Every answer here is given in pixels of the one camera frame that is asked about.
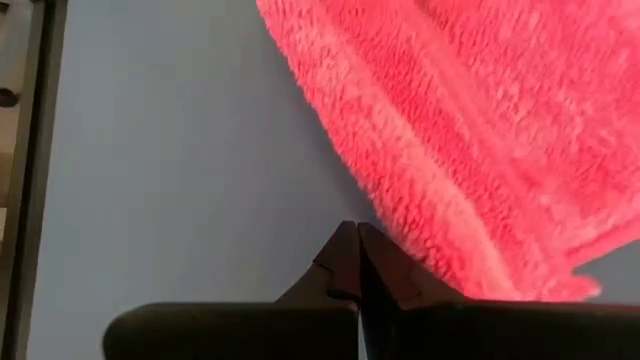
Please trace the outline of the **pink towel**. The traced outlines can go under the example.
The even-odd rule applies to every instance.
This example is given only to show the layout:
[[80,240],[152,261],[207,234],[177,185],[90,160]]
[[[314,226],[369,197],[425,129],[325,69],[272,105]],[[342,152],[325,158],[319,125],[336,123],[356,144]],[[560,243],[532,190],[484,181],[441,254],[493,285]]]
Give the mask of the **pink towel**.
[[396,242],[473,298],[580,301],[640,238],[640,0],[256,0]]

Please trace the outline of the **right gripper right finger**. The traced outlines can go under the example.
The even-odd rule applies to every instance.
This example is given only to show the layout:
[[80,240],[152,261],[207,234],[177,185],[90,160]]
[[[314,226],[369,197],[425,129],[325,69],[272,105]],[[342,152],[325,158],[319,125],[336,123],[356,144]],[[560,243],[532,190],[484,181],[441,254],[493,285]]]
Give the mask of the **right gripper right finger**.
[[368,360],[640,360],[640,306],[474,300],[358,229]]

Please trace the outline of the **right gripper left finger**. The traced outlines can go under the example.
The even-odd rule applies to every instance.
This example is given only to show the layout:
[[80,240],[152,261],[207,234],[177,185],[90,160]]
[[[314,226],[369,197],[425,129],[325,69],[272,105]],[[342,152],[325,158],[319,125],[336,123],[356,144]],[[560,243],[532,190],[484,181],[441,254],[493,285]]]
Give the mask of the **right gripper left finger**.
[[341,223],[267,303],[152,303],[116,317],[106,360],[358,360],[360,234]]

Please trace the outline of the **black table frame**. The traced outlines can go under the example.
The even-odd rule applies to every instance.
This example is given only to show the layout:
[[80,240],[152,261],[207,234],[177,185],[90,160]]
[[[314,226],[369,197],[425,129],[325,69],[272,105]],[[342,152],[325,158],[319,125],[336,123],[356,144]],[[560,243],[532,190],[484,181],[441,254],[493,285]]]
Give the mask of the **black table frame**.
[[0,0],[0,360],[26,360],[68,0]]

